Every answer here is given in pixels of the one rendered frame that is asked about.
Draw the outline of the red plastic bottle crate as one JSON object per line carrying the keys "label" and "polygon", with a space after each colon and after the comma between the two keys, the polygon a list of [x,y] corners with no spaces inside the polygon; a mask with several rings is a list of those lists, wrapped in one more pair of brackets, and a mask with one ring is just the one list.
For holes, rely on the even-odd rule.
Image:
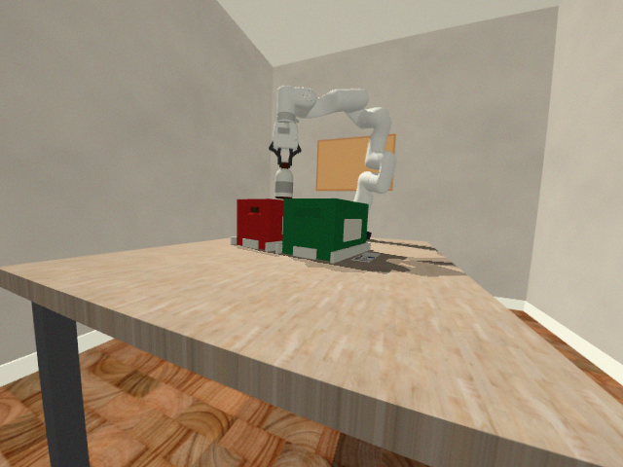
{"label": "red plastic bottle crate", "polygon": [[[283,200],[238,199],[237,245],[242,239],[259,240],[258,249],[265,250],[266,242],[282,241]],[[261,215],[248,215],[251,207],[259,207]]]}

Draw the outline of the grey pick list card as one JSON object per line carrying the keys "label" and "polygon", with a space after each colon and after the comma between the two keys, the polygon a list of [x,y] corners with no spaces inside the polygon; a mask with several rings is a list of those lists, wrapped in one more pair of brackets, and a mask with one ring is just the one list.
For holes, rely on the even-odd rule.
{"label": "grey pick list card", "polygon": [[369,252],[365,252],[355,258],[353,258],[352,260],[355,261],[361,261],[361,262],[371,262],[372,260],[374,260],[376,257],[378,257],[380,254],[378,253],[369,253]]}

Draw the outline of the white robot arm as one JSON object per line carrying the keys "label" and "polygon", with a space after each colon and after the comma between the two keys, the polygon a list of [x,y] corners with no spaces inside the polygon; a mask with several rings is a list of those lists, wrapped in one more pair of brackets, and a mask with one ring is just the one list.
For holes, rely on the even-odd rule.
{"label": "white robot arm", "polygon": [[[365,110],[369,96],[365,90],[332,90],[316,99],[311,89],[282,86],[277,91],[276,121],[291,120],[298,123],[298,118],[316,118],[334,112],[345,112],[359,128],[373,128],[365,165],[379,170],[380,173],[366,171],[358,178],[354,201],[369,204],[368,214],[373,201],[373,192],[384,194],[391,185],[396,157],[385,151],[385,144],[391,127],[391,117],[384,108]],[[364,108],[361,110],[361,108]],[[345,111],[359,110],[359,111]]]}

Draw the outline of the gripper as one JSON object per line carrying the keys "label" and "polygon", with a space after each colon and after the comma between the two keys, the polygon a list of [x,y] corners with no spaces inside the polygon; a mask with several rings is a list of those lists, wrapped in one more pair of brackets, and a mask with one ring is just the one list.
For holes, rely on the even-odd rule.
{"label": "gripper", "polygon": [[[290,135],[277,134],[277,122],[289,122],[290,123]],[[292,158],[302,152],[298,143],[298,128],[295,122],[291,120],[278,120],[275,122],[273,142],[269,147],[269,150],[277,155],[277,165],[281,167],[281,151],[289,151],[288,167],[292,165]],[[297,148],[295,148],[297,147]],[[289,150],[290,149],[290,150]],[[290,162],[289,162],[290,160]]]}

